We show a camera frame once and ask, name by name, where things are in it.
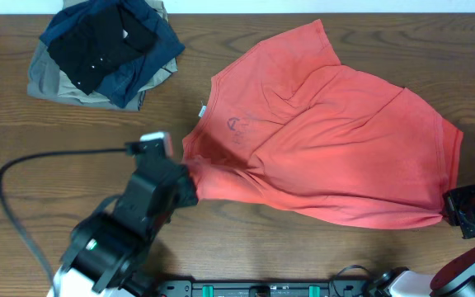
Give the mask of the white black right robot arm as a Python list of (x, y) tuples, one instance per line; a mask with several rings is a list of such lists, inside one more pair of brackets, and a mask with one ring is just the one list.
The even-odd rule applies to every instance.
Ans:
[[(464, 239), (475, 238), (475, 185), (447, 191), (447, 220), (460, 227)], [(368, 285), (366, 296), (475, 296), (475, 247), (446, 264), (435, 275), (418, 274), (400, 267)]]

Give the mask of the red orange t-shirt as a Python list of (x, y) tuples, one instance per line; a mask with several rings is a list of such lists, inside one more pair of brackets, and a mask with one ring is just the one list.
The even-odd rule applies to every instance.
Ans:
[(313, 21), (213, 76), (183, 160), (202, 200), (416, 229), (442, 220), (462, 140), (414, 92), (342, 64)]

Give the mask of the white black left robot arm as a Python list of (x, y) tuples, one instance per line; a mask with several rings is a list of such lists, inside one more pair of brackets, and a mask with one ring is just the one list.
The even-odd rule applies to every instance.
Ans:
[(186, 166), (169, 158), (137, 157), (125, 192), (105, 198), (71, 232), (61, 271), (81, 273), (92, 282), (92, 293), (124, 289), (150, 296), (153, 280), (139, 268), (173, 212), (198, 201)]

